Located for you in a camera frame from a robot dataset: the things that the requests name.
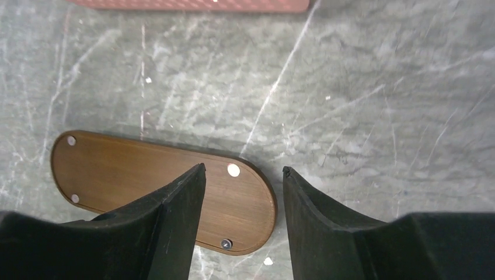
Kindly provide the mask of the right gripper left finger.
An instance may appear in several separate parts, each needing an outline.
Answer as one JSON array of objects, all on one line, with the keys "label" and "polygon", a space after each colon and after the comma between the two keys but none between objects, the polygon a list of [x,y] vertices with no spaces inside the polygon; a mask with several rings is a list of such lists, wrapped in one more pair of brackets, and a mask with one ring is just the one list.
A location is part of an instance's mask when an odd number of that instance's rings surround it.
[{"label": "right gripper left finger", "polygon": [[92,220],[1,212],[2,279],[187,279],[205,194],[197,164]]}]

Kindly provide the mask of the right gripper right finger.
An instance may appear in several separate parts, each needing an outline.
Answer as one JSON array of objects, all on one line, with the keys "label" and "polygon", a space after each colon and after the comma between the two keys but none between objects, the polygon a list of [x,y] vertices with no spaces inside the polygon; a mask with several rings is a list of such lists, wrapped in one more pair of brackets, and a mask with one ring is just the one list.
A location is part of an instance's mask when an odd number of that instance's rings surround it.
[{"label": "right gripper right finger", "polygon": [[493,279],[494,214],[413,212],[386,223],[283,169],[295,279]]}]

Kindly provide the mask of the brown wooden oval tray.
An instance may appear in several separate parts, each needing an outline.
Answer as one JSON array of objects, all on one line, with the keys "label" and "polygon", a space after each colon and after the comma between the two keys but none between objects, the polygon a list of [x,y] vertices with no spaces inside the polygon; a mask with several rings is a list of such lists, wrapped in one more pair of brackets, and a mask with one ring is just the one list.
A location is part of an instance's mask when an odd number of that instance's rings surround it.
[{"label": "brown wooden oval tray", "polygon": [[83,130],[63,132],[50,152],[61,195],[99,214],[171,183],[200,163],[205,166],[206,187],[196,245],[231,256],[261,248],[276,225],[277,199],[267,176],[241,157]]}]

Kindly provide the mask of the pink plastic basket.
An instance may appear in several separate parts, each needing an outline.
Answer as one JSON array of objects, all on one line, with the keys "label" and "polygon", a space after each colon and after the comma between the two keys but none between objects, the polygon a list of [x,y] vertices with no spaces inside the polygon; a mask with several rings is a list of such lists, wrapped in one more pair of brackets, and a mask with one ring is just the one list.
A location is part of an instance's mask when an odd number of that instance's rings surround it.
[{"label": "pink plastic basket", "polygon": [[72,0],[92,9],[301,13],[310,0]]}]

